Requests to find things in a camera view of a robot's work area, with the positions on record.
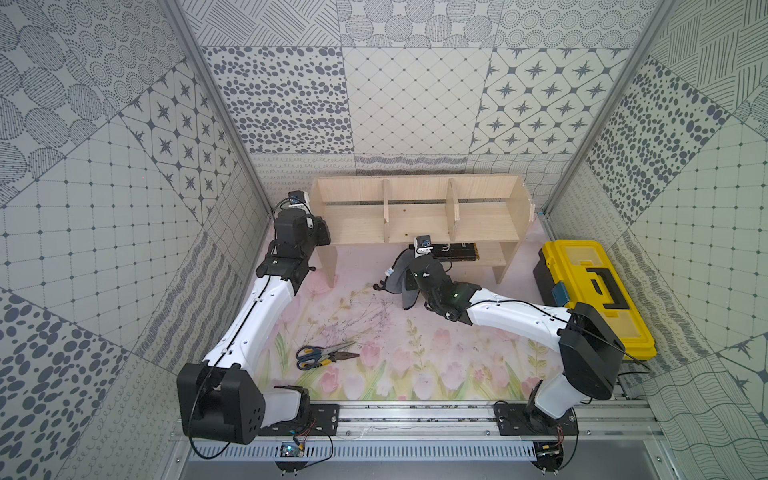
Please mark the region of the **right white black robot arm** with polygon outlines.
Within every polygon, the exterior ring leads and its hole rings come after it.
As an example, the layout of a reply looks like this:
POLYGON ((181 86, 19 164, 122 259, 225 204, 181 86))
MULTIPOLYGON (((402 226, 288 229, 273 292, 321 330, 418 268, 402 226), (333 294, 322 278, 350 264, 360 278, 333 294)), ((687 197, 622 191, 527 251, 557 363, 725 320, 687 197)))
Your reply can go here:
POLYGON ((562 372, 534 387, 526 406, 529 418, 554 422, 586 399, 613 396, 626 350, 594 307, 540 306, 455 282, 430 255, 410 264, 406 286, 417 289, 426 307, 448 321, 503 330, 560 355, 562 372))

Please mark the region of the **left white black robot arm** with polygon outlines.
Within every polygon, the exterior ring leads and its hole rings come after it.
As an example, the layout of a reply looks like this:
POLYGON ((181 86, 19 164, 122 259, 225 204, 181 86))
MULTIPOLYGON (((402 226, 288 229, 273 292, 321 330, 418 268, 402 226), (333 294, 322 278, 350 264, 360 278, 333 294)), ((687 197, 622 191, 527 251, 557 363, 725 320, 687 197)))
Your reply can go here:
POLYGON ((304 202, 281 210, 274 231, 252 291, 223 338, 202 362, 187 363, 178 374, 183 433, 191 439, 247 445, 274 425, 299 433, 311 422, 309 395, 302 388, 262 392, 255 367, 310 272, 315 248, 328 245, 330 234, 304 202))

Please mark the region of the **grey microfibre cloth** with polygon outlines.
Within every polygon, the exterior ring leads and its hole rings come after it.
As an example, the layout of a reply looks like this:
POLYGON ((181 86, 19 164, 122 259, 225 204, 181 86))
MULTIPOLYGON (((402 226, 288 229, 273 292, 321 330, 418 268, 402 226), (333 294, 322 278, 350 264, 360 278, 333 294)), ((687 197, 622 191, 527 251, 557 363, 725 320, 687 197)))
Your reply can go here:
POLYGON ((415 259, 416 253, 413 247, 404 249, 397 256, 391 267, 386 270, 385 278, 373 285, 375 291, 400 295, 404 310, 411 309, 419 296, 418 287, 415 285, 409 270, 411 263, 415 259))

